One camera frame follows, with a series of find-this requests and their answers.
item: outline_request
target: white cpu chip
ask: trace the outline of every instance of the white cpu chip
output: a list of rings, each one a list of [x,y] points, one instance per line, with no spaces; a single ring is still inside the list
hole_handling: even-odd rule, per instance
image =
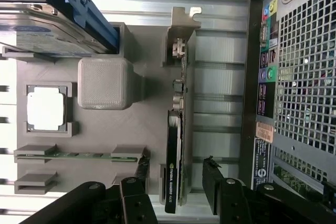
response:
[[[58,88],[35,87],[27,97],[28,123],[35,130],[57,131],[64,124],[64,100]]]

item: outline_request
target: perforated metal grille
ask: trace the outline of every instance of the perforated metal grille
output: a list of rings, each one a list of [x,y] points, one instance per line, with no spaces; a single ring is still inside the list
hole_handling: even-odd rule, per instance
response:
[[[327,180],[327,173],[323,170],[320,170],[311,164],[294,157],[293,155],[284,152],[283,150],[276,148],[275,150],[275,156],[279,157],[283,161],[285,161],[287,164],[295,167],[296,169],[302,171],[303,173],[309,175],[310,177],[318,180],[318,181],[325,181]]]
[[[336,0],[309,0],[280,21],[276,132],[335,154]]]

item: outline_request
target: barcode label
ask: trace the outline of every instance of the barcode label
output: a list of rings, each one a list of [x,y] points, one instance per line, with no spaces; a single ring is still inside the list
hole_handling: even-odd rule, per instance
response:
[[[273,143],[274,127],[266,123],[257,122],[256,137],[268,142]]]

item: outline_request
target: hard drive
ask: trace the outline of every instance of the hard drive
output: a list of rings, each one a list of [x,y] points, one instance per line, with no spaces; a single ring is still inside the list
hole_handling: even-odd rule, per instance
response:
[[[53,57],[115,54],[119,32],[91,0],[0,0],[0,43]]]

